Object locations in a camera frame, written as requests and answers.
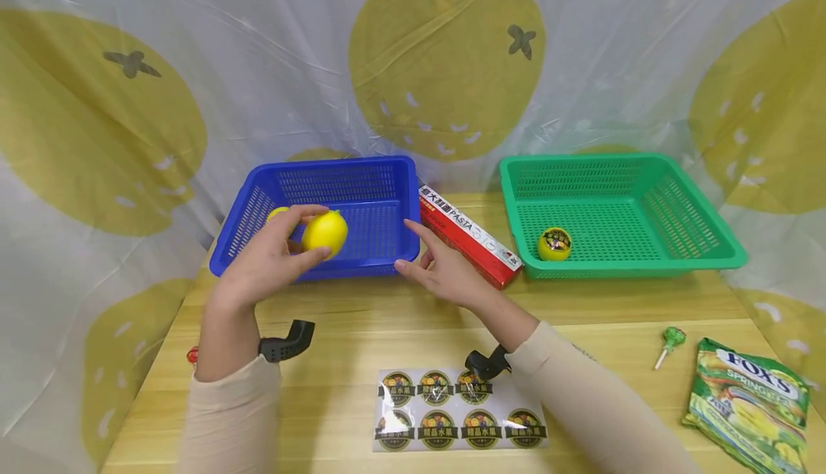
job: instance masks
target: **black wrist strap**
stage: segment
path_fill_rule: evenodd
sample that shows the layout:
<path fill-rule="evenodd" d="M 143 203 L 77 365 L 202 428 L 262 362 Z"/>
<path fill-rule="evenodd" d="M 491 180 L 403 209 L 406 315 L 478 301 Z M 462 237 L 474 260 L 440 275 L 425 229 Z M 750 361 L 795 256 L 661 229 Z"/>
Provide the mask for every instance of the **black wrist strap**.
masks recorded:
<path fill-rule="evenodd" d="M 295 358 L 310 348 L 315 323 L 294 320 L 287 338 L 262 338 L 259 342 L 259 354 L 269 362 L 281 362 Z"/>
<path fill-rule="evenodd" d="M 465 368 L 475 373 L 476 376 L 483 381 L 490 381 L 503 370 L 511 371 L 511 365 L 508 364 L 508 361 L 505 359 L 505 354 L 507 353 L 508 351 L 501 345 L 493 349 L 493 354 L 490 355 L 490 358 L 478 350 L 474 350 L 467 355 Z"/>

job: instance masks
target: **white backdrop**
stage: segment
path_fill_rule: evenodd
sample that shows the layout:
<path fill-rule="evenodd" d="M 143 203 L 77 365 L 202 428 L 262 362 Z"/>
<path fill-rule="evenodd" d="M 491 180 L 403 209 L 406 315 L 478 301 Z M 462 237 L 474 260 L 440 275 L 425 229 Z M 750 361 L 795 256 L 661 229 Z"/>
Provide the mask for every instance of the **white backdrop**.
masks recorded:
<path fill-rule="evenodd" d="M 749 250 L 729 282 L 823 410 L 824 10 L 0 0 L 0 458 L 96 469 L 247 171 L 346 155 L 408 154 L 442 191 L 496 188 L 517 153 L 672 155 Z"/>

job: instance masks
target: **person's left hand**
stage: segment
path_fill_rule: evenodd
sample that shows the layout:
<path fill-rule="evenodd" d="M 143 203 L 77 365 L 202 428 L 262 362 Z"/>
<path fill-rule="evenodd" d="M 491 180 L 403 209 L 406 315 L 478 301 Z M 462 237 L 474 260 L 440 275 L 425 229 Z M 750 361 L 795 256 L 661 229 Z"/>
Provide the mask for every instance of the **person's left hand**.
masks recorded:
<path fill-rule="evenodd" d="M 229 264 L 213 296 L 235 305 L 255 305 L 326 259 L 328 247 L 290 255 L 299 252 L 300 246 L 288 240 L 296 225 L 327 211 L 319 204 L 294 204 L 289 211 L 274 215 Z"/>

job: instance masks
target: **basket rim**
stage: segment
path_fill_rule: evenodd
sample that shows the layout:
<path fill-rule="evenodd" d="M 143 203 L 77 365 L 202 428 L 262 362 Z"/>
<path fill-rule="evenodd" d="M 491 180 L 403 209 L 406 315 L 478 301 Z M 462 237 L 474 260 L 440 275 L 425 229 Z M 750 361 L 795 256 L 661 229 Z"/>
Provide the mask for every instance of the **basket rim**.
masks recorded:
<path fill-rule="evenodd" d="M 300 169 L 307 169 L 309 166 L 311 168 L 332 168 L 332 166 L 341 166 L 342 163 L 389 163 L 389 162 L 401 162 L 407 166 L 407 175 L 408 175 L 408 183 L 409 183 L 409 203 L 411 204 L 412 213 L 408 216 L 409 219 L 419 222 L 419 181 L 417 173 L 415 173 L 415 162 L 412 158 L 407 157 L 407 155 L 385 155 L 380 157 L 354 157 L 354 158 L 329 158 L 325 160 L 298 160 L 295 162 L 276 162 L 276 163 L 264 163 L 256 166 L 255 168 L 251 169 L 250 172 L 246 175 L 246 179 L 238 188 L 238 191 L 235 193 L 235 198 L 232 200 L 232 205 L 227 212 L 227 216 L 224 218 L 224 221 L 221 225 L 221 230 L 219 230 L 218 237 L 213 240 L 212 248 L 209 257 L 209 270 L 210 272 L 216 276 L 221 277 L 224 271 L 229 266 L 223 266 L 222 258 L 224 254 L 227 252 L 228 249 L 228 241 L 230 241 L 234 235 L 233 232 L 229 231 L 227 227 L 227 223 L 229 221 L 235 221 L 240 217 L 240 215 L 244 211 L 245 205 L 239 202 L 239 196 L 242 192 L 249 191 L 252 188 L 256 176 L 261 174 L 263 171 L 273 171 L 278 169 L 296 169 L 297 166 Z M 359 268 L 368 268 L 368 267 L 384 267 L 387 265 L 391 265 L 397 258 L 402 258 L 407 261 L 413 261 L 414 258 L 419 256 L 419 252 L 422 249 L 422 243 L 419 240 L 415 240 L 415 246 L 411 248 L 408 253 L 404 253 L 404 255 L 398 256 L 393 258 L 392 260 L 388 261 L 378 261 L 378 260 L 371 260 L 371 261 L 364 261 L 364 264 L 358 266 Z M 324 272 L 332 272 L 335 271 L 334 269 L 324 269 Z M 316 272 L 314 270 L 310 270 L 308 273 L 313 273 L 314 275 L 319 274 L 320 272 Z"/>
<path fill-rule="evenodd" d="M 697 204 L 696 208 L 705 212 L 708 217 L 708 222 L 716 226 L 719 238 L 731 247 L 732 253 L 729 257 L 715 257 L 715 258 L 685 258 L 685 259 L 645 259 L 632 261 L 542 261 L 534 258 L 531 250 L 527 249 L 528 243 L 525 242 L 525 233 L 522 230 L 521 220 L 516 214 L 516 199 L 513 192 L 513 185 L 511 183 L 511 174 L 508 171 L 508 165 L 516 162 L 539 162 L 553 160 L 554 162 L 582 162 L 585 160 L 600 159 L 631 159 L 631 158 L 647 158 L 652 160 L 659 160 L 666 163 L 673 173 L 678 176 L 678 179 L 683 182 L 683 185 L 694 195 Z M 652 272 L 662 272 L 667 270 L 686 272 L 691 270 L 725 270 L 736 269 L 743 267 L 749 261 L 749 255 L 744 249 L 743 245 L 734 235 L 734 231 L 726 223 L 723 217 L 717 212 L 717 209 L 708 201 L 706 195 L 700 190 L 696 182 L 680 167 L 676 161 L 668 155 L 662 153 L 582 153 L 576 155 L 564 154 L 544 154 L 544 155 L 515 155 L 512 157 L 505 157 L 499 163 L 500 184 L 502 188 L 502 195 L 505 198 L 505 213 L 507 214 L 508 225 L 511 228 L 511 237 L 515 242 L 516 251 L 520 255 L 522 262 L 525 263 L 526 269 L 533 269 L 539 272 L 628 272 L 632 270 L 647 270 Z M 517 239 L 516 235 L 521 234 L 523 239 Z"/>

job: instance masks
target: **green packaging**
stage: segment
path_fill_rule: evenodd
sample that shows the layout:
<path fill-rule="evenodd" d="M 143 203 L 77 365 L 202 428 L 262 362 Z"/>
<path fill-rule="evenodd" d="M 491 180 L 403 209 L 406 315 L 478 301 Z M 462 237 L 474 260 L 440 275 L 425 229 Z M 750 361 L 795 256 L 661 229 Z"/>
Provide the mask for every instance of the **green packaging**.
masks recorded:
<path fill-rule="evenodd" d="M 809 387 L 778 361 L 703 338 L 683 424 L 755 473 L 805 474 Z"/>

